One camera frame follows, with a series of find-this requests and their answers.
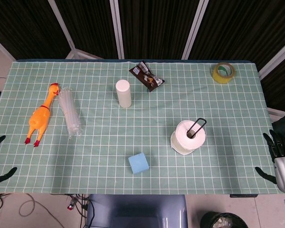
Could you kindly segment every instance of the brown snack wrapper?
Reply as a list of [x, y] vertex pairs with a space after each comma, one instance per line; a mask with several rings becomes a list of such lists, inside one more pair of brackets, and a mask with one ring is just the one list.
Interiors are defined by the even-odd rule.
[[144, 61], [136, 65], [136, 67], [129, 70], [135, 77], [140, 80], [151, 92], [165, 82], [152, 74], [151, 70], [147, 67]]

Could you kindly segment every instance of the trash can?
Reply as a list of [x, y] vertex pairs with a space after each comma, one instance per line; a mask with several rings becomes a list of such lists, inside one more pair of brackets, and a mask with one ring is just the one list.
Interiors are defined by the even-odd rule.
[[235, 214], [210, 211], [201, 218], [200, 228], [248, 228], [248, 226]]

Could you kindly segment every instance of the white pole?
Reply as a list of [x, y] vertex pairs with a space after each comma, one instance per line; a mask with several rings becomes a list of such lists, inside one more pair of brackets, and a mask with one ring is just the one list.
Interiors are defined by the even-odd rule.
[[2, 51], [12, 61], [16, 61], [16, 59], [10, 54], [10, 52], [7, 51], [7, 49], [5, 49], [5, 47], [1, 43], [0, 43], [0, 51]]
[[266, 77], [273, 69], [275, 69], [282, 61], [285, 60], [285, 46], [258, 72], [260, 80]]
[[76, 52], [79, 56], [83, 57], [83, 58], [86, 58], [86, 59], [103, 59], [103, 58], [100, 58], [98, 56], [95, 56], [95, 55], [92, 55], [88, 52], [85, 52], [85, 51], [82, 51], [82, 50], [79, 50], [79, 49], [76, 49]]
[[188, 35], [187, 43], [186, 43], [184, 52], [183, 52], [182, 57], [181, 57], [181, 59], [183, 59], [183, 60], [188, 59], [188, 57], [190, 55], [194, 40], [195, 40], [196, 35], [198, 33], [198, 30], [200, 28], [200, 24], [201, 24], [201, 21], [204, 17], [208, 2], [209, 2], [209, 0], [200, 0], [199, 1], [198, 7], [196, 9], [195, 16], [194, 16], [194, 19], [192, 22], [192, 26], [190, 29], [190, 33]]
[[117, 54], [119, 59], [124, 59], [124, 44], [123, 44], [123, 34], [120, 23], [119, 6], [118, 0], [110, 0], [111, 14], [114, 26]]
[[68, 30], [67, 30], [66, 24], [65, 24], [65, 22], [64, 22], [63, 19], [62, 19], [62, 16], [61, 16], [61, 14], [60, 14], [60, 12], [59, 12], [59, 9], [58, 9], [58, 7], [57, 7], [57, 5], [56, 5], [55, 0], [48, 0], [48, 2], [49, 2], [49, 4], [50, 4], [50, 6], [51, 6], [51, 8], [52, 8], [52, 10], [53, 10], [53, 12], [54, 12], [54, 14], [55, 14], [57, 20], [58, 20], [58, 22], [59, 22], [59, 25], [60, 25], [60, 27], [61, 27], [63, 33], [64, 33], [65, 36], [66, 36], [66, 39], [67, 39], [67, 41], [68, 41], [68, 44], [69, 44], [71, 50], [72, 50], [73, 53], [74, 53], [74, 57], [75, 57], [75, 58], [78, 58], [78, 54], [77, 54], [77, 52], [76, 52], [75, 44], [74, 44], [74, 42], [73, 42], [73, 40], [72, 40], [72, 38], [71, 38], [70, 33], [69, 33]]

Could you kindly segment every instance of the floor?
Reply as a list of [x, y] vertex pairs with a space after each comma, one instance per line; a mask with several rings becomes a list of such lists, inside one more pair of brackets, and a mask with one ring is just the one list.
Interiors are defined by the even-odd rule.
[[[0, 77], [6, 77], [11, 61], [0, 52]], [[0, 78], [0, 91], [4, 87]], [[49, 194], [32, 194], [43, 204], [65, 228], [80, 228], [80, 215], [69, 211], [70, 198]], [[231, 212], [240, 216], [249, 228], [285, 228], [284, 194], [259, 195], [256, 198], [230, 198], [229, 195], [186, 195], [189, 228], [199, 228], [200, 219], [207, 211]], [[27, 217], [19, 215], [21, 204], [30, 200], [26, 194], [12, 194], [4, 199], [0, 209], [0, 228], [58, 228], [59, 224], [39, 204]], [[32, 203], [21, 208], [22, 214], [32, 210]]]

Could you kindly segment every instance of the blue sponge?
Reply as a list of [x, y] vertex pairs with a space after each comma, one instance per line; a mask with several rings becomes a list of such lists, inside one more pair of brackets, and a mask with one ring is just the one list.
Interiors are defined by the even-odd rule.
[[144, 156], [144, 153], [139, 153], [137, 155], [129, 157], [129, 162], [130, 162], [133, 174], [149, 169], [149, 165], [148, 165], [146, 157]]

